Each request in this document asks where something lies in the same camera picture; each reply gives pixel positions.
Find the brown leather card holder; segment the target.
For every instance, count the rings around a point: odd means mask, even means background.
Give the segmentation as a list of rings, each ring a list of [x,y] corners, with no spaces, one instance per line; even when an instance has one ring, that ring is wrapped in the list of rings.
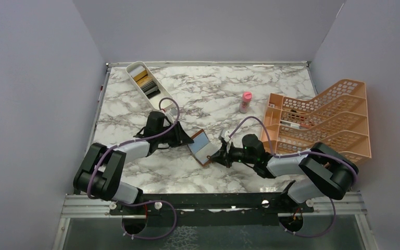
[[[203,129],[193,134],[191,139],[193,143],[187,145],[191,155],[202,167],[209,165],[210,157],[219,151],[219,148],[210,141]]]

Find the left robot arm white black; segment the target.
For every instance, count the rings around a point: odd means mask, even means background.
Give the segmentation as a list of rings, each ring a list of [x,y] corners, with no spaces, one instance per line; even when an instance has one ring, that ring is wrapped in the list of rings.
[[[73,187],[82,192],[90,188],[94,198],[122,202],[131,214],[141,211],[143,190],[121,181],[125,163],[148,157],[160,144],[179,147],[194,141],[178,121],[171,122],[161,111],[150,112],[146,125],[134,137],[136,141],[112,151],[106,145],[92,144],[74,177]]]

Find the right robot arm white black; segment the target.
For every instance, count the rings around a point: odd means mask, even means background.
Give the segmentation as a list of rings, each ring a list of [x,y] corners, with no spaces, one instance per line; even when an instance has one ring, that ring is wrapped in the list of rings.
[[[304,152],[276,155],[267,152],[262,141],[254,134],[242,138],[242,147],[221,139],[222,146],[209,160],[227,168],[239,162],[252,165],[262,178],[274,179],[280,176],[298,174],[305,176],[292,181],[280,195],[280,206],[292,212],[305,201],[326,196],[341,200],[348,189],[357,181],[357,166],[331,147],[318,142]]]

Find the stack of credit cards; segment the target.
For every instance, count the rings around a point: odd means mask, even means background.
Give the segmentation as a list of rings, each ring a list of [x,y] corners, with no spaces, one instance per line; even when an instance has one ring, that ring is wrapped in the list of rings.
[[[159,87],[143,66],[138,66],[130,72],[130,76],[147,98],[161,93]]]

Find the white oblong plastic tray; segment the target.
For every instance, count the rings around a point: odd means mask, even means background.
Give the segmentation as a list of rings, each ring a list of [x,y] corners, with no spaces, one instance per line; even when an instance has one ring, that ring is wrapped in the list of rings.
[[[126,72],[133,86],[153,110],[168,111],[175,107],[170,100],[165,99],[160,102],[162,98],[172,98],[172,96],[144,62],[137,61],[128,65]]]

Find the pink small bottle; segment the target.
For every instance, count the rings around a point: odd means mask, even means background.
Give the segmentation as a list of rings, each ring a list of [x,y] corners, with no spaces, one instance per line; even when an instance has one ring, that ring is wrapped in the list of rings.
[[[240,103],[240,106],[239,106],[239,111],[240,111],[241,113],[244,114],[244,113],[248,112],[249,105],[250,105],[250,102],[251,102],[251,100],[252,100],[252,97],[253,97],[253,95],[252,95],[252,93],[249,92],[249,91],[244,92],[244,93],[242,94],[241,103]]]

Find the orange plastic file organizer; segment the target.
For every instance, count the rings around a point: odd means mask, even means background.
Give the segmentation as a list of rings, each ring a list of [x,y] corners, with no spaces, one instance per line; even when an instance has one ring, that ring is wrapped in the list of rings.
[[[372,158],[364,82],[342,79],[304,101],[270,94],[260,139],[265,150],[291,154],[322,142],[356,165]]]

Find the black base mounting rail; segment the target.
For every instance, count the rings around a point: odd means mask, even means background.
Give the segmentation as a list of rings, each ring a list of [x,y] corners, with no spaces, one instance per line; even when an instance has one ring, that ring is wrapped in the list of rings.
[[[218,194],[144,194],[138,203],[110,205],[128,232],[154,228],[215,226],[291,226],[299,230],[306,203],[287,200],[285,192]]]

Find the aluminium table frame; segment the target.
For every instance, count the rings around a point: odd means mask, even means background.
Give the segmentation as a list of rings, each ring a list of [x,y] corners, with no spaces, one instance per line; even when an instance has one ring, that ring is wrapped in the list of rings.
[[[304,65],[114,66],[64,213],[71,249],[361,249],[349,191],[368,147],[363,84],[348,106],[282,135],[282,105],[317,103]]]

